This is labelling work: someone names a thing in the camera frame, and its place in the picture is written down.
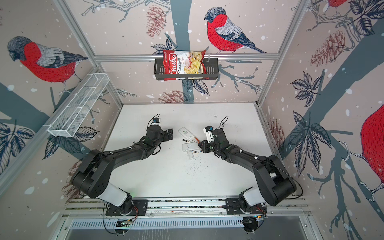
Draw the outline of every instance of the white table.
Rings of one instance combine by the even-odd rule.
[[[181,149],[185,142],[177,132],[185,127],[202,141],[205,140],[203,128],[208,125],[216,128],[228,115],[223,129],[229,143],[269,156],[271,150],[253,103],[124,105],[105,151],[137,142],[146,134],[148,121],[157,113],[160,113],[163,130],[174,129],[174,139],[163,142],[157,155],[113,170],[110,182],[115,186],[133,197],[233,196],[257,186],[252,172],[213,153],[194,154],[196,159],[189,160]]]

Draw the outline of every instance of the black basket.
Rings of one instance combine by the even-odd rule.
[[[155,68],[153,70],[157,80],[164,80],[165,78],[203,78],[202,80],[217,79],[218,78],[218,60],[217,58],[203,58],[203,64],[207,73],[198,74],[164,74],[165,68],[163,65],[163,59],[155,59]]]

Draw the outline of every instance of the bag of chips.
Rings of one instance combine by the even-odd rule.
[[[202,52],[194,51],[172,51],[163,50],[164,74],[198,74],[207,73],[203,64],[205,50]],[[164,80],[181,80],[184,78],[166,78]]]

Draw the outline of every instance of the white mesh basket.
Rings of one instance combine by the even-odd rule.
[[[73,137],[109,82],[105,73],[93,73],[49,127],[55,137]]]

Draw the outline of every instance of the robotic arm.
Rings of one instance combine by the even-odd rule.
[[[247,189],[239,195],[243,210],[262,202],[276,206],[296,191],[295,182],[286,174],[287,170],[277,156],[264,157],[243,151],[239,146],[229,144],[221,128],[213,130],[212,126],[207,126],[204,132],[207,140],[199,143],[203,153],[213,152],[217,157],[254,173],[258,188]]]
[[[91,198],[99,198],[117,206],[122,212],[132,209],[132,196],[109,182],[113,169],[132,161],[155,155],[160,144],[173,139],[173,129],[163,131],[159,125],[150,125],[147,134],[131,147],[112,152],[92,150],[83,159],[71,183]]]

